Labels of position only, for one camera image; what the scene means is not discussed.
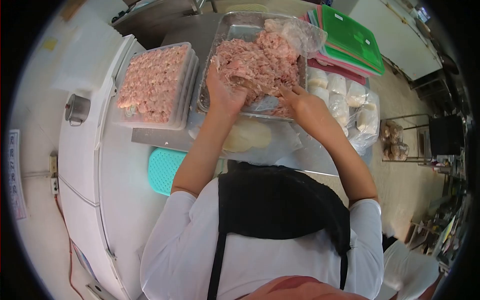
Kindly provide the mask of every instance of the metal rack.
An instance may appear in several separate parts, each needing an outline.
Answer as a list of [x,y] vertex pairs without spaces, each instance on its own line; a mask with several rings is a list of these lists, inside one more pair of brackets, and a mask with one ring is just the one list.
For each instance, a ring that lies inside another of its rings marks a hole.
[[[406,115],[388,119],[382,119],[381,122],[386,122],[388,120],[397,120],[397,119],[405,119],[411,117],[419,117],[419,116],[427,116],[430,120],[429,114],[413,114],[413,115]],[[415,125],[412,127],[404,128],[405,130],[417,130],[417,156],[408,156],[406,160],[385,160],[382,159],[383,162],[410,162],[410,163],[418,163],[420,166],[428,166],[428,162],[432,160],[432,150],[430,148],[430,132],[429,132],[429,124],[423,125]],[[420,149],[422,149],[423,156],[420,156]]]

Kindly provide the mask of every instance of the refrigerator handle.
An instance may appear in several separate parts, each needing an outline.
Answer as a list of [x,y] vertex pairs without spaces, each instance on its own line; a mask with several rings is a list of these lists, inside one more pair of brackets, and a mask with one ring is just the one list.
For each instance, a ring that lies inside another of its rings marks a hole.
[[131,300],[131,298],[128,296],[127,291],[125,290],[125,288],[122,284],[122,281],[120,279],[120,274],[117,271],[118,270],[117,257],[115,255],[113,255],[112,252],[110,252],[110,250],[108,248],[105,249],[105,252],[107,253],[108,262],[110,263],[110,269],[112,269],[113,275],[115,276],[115,279],[117,280],[117,283],[118,283],[123,295],[125,296],[126,299]]
[[115,86],[115,79],[113,77],[110,78],[110,90],[108,90],[108,95],[103,103],[102,109],[100,111],[100,116],[98,118],[98,123],[96,126],[96,132],[95,132],[95,150],[98,150],[100,148],[100,142],[102,141],[103,138],[103,128],[105,127],[105,119],[107,118],[107,111],[108,111],[108,106],[110,105],[110,100],[112,97],[114,97],[117,92],[118,88]]

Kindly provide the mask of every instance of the pot handle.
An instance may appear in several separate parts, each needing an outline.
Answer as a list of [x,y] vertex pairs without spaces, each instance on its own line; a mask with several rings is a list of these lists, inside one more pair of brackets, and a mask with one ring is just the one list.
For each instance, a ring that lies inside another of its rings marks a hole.
[[70,126],[72,126],[72,127],[78,127],[78,126],[80,126],[80,125],[83,123],[82,120],[76,121],[76,122],[80,122],[80,123],[78,123],[78,124],[72,124],[72,120],[71,120],[71,119],[69,120]]

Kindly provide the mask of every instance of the hand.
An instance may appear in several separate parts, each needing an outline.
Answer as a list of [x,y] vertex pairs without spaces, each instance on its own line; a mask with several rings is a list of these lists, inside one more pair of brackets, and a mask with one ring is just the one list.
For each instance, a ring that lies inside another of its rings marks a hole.
[[318,134],[334,128],[338,127],[341,130],[327,105],[319,97],[308,93],[298,85],[291,91],[281,86],[280,92],[290,105],[293,118],[308,134],[317,138]]
[[225,86],[213,63],[208,68],[206,84],[210,94],[209,111],[235,121],[245,103],[248,89],[242,86]]

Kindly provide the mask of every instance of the metal pot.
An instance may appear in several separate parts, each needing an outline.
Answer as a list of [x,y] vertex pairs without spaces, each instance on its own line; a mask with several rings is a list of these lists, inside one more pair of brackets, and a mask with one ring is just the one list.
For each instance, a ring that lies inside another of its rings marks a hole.
[[80,126],[88,117],[90,112],[90,100],[72,94],[65,105],[65,121],[70,123],[70,126]]

